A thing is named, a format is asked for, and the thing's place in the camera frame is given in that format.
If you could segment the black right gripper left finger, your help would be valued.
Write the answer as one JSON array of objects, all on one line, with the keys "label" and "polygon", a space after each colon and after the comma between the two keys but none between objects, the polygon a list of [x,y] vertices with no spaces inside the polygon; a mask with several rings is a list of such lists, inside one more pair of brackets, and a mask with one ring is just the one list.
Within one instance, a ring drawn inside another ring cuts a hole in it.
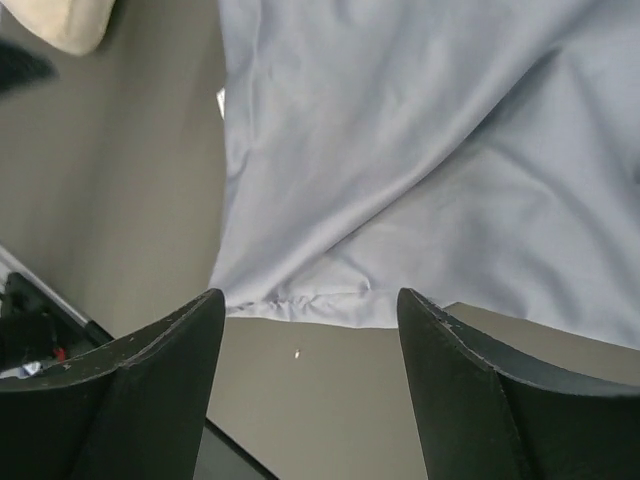
[{"label": "black right gripper left finger", "polygon": [[40,374],[2,380],[2,478],[192,478],[224,322],[212,289]]}]

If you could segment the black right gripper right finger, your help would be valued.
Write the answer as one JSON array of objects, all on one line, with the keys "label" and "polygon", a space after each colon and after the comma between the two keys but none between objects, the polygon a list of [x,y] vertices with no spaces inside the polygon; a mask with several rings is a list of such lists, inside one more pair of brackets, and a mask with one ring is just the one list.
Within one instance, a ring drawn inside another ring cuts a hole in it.
[{"label": "black right gripper right finger", "polygon": [[429,478],[638,478],[638,387],[537,359],[413,289],[397,320]]}]

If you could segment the grey fabric pillowcase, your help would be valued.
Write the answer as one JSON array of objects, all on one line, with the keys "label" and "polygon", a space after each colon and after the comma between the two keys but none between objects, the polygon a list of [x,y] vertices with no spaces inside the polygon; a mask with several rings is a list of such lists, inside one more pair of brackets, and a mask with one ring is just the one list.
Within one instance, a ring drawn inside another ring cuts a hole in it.
[{"label": "grey fabric pillowcase", "polygon": [[403,288],[639,345],[635,1],[223,1],[231,317]]}]

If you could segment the cream bear print pillow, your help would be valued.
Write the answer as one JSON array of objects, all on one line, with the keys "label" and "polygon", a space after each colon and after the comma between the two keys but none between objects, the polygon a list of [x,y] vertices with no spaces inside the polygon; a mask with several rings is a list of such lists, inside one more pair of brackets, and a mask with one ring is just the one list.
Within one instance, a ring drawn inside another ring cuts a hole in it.
[{"label": "cream bear print pillow", "polygon": [[7,10],[30,33],[73,56],[93,52],[102,42],[115,0],[6,0]]}]

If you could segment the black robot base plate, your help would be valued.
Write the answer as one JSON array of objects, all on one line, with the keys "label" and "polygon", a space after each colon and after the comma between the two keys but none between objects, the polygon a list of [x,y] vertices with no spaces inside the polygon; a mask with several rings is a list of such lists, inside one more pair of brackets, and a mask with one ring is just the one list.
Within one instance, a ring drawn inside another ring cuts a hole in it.
[{"label": "black robot base plate", "polygon": [[[17,273],[1,295],[1,382],[26,379],[88,353],[114,338],[97,323],[86,326],[59,309]],[[268,479],[271,472],[205,416],[190,479]]]}]

